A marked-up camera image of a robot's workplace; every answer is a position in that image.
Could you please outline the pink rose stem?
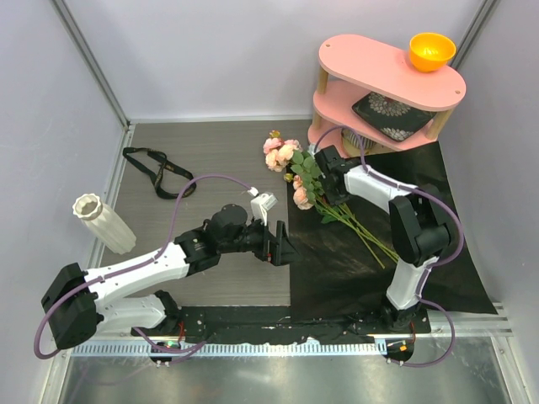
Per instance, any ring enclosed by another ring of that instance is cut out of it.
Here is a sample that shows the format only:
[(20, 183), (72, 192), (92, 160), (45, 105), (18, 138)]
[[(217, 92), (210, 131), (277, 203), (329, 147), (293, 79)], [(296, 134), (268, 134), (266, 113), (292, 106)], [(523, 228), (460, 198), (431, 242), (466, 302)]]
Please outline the pink rose stem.
[(282, 173), (283, 178), (286, 169), (292, 164), (296, 164), (300, 169), (310, 173), (310, 175), (320, 181), (321, 170), (315, 163), (314, 157), (302, 149), (298, 140), (285, 140), (277, 130), (272, 130), (263, 144), (263, 153), (266, 167), (276, 173)]
[(374, 247), (394, 263), (397, 262), (396, 253), (361, 224), (347, 204), (331, 206), (328, 203), (321, 182), (314, 179), (310, 173), (292, 164), (286, 169), (284, 180), (292, 186), (292, 200), (299, 210), (314, 209), (320, 216), (321, 224), (340, 223), (347, 226), (359, 237), (381, 268), (385, 268), (386, 265), (375, 252)]

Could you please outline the orange plastic bowl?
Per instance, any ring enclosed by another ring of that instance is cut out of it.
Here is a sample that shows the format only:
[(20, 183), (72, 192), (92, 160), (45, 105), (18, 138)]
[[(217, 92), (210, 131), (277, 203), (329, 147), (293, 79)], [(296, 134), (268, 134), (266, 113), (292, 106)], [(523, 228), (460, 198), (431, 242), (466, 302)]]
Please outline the orange plastic bowl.
[(456, 54), (456, 45), (448, 37), (424, 32), (416, 34), (409, 41), (409, 60), (419, 72), (434, 72), (452, 59)]

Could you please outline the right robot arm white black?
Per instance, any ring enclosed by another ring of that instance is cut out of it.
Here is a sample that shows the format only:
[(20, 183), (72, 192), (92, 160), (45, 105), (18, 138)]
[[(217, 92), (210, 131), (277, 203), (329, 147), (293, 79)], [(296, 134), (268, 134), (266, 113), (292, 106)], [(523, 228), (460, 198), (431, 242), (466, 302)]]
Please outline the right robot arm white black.
[(364, 157), (342, 158), (334, 146), (319, 151), (313, 147), (312, 155), (321, 169), (321, 184), (331, 205), (359, 197), (389, 215), (398, 263), (382, 301), (380, 320), (389, 332), (402, 331), (421, 305), (431, 269), (460, 255), (462, 224), (434, 186), (402, 183), (379, 173)]

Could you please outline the aluminium frame rail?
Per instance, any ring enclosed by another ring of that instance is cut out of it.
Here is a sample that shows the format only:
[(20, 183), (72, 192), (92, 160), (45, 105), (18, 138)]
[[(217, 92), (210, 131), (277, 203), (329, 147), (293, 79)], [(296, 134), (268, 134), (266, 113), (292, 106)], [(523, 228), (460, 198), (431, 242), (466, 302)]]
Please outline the aluminium frame rail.
[(1, 344), (33, 353), (40, 301), (92, 235), (74, 200), (105, 190), (123, 131), (54, 8), (1, 5)]

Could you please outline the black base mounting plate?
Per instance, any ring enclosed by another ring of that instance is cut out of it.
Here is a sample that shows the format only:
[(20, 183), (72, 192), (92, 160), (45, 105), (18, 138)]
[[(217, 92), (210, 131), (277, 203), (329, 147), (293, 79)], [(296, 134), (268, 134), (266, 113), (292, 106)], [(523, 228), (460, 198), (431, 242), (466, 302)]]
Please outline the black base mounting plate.
[(370, 343), (376, 335), (431, 332), (426, 310), (410, 326), (390, 329), (380, 318), (358, 314), (297, 320), (289, 306), (183, 306), (170, 320), (154, 328), (142, 328), (148, 337), (184, 337), (188, 343), (249, 343), (260, 345), (302, 344), (312, 338), (321, 344)]

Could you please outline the black floral square plate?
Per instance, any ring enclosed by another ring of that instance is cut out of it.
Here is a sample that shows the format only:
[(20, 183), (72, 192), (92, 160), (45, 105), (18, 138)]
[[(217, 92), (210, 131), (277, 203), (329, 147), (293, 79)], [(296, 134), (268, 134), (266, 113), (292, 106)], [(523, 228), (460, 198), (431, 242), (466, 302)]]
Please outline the black floral square plate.
[(435, 117), (435, 112), (416, 109), (375, 92), (355, 102), (352, 111), (369, 126), (396, 142), (407, 140)]

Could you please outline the beige ceramic bowl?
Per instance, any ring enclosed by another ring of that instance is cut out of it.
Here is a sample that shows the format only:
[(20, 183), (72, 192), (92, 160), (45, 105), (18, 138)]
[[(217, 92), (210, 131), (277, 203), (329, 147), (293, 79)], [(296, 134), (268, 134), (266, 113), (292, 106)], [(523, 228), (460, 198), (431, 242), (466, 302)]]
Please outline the beige ceramic bowl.
[(342, 129), (340, 134), (344, 151), (349, 157), (358, 157), (360, 155), (360, 144), (363, 145), (366, 156), (382, 152), (381, 147), (376, 142), (364, 136), (356, 136), (351, 130)]

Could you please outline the black wrapping paper sheet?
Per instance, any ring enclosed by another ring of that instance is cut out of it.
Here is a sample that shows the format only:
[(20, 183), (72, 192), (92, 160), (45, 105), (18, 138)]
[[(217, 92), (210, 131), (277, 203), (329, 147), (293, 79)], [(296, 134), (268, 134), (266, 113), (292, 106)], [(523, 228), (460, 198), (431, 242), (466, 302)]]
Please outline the black wrapping paper sheet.
[[(440, 199), (455, 206), (438, 143), (376, 154), (366, 162), (389, 177), (423, 187), (434, 185)], [(302, 258), (291, 265), (291, 314), (297, 320), (366, 314), (379, 309), (396, 264), (378, 247), (365, 244), (347, 225), (327, 224), (315, 209), (300, 210), (287, 200), (288, 232)], [(425, 299), (448, 311), (494, 314), (469, 251), (434, 268)]]

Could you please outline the pink three-tier shelf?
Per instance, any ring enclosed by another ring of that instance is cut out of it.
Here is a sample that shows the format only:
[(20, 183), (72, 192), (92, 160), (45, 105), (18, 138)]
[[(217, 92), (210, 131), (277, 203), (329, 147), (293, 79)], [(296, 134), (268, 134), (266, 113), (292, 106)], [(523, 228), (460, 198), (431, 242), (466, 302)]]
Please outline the pink three-tier shelf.
[[(347, 150), (340, 131), (326, 132), (336, 125), (351, 127), (384, 152), (407, 151), (437, 141), (467, 91), (464, 78), (450, 66), (419, 72), (406, 50), (361, 35), (336, 35), (325, 40), (318, 61), (318, 85), (312, 97), (314, 110), (307, 139), (320, 147), (334, 145), (343, 157)], [(370, 92), (434, 112), (435, 117), (408, 139), (393, 141), (352, 112), (351, 105)]]

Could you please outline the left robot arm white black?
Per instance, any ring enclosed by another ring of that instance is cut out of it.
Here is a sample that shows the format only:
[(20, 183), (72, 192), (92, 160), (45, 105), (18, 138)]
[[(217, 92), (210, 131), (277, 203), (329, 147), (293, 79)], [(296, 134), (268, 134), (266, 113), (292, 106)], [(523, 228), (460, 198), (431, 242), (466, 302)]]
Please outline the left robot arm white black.
[(284, 221), (277, 221), (272, 232), (263, 219), (249, 219), (244, 208), (226, 205), (202, 226), (175, 237), (163, 251), (109, 267), (83, 270), (78, 263), (63, 267), (41, 299), (56, 347), (74, 348), (98, 332), (125, 328), (173, 334), (179, 308), (172, 296), (162, 290), (142, 298), (134, 294), (213, 268), (225, 253), (252, 253), (274, 266), (301, 258)]

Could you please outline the white ribbed vase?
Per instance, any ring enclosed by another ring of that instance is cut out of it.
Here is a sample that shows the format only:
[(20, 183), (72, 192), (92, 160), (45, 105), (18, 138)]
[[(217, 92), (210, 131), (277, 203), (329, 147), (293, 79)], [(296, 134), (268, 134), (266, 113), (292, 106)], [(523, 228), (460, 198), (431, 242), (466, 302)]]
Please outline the white ribbed vase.
[(72, 213), (113, 253), (129, 253), (135, 247), (134, 232), (98, 195), (78, 197)]

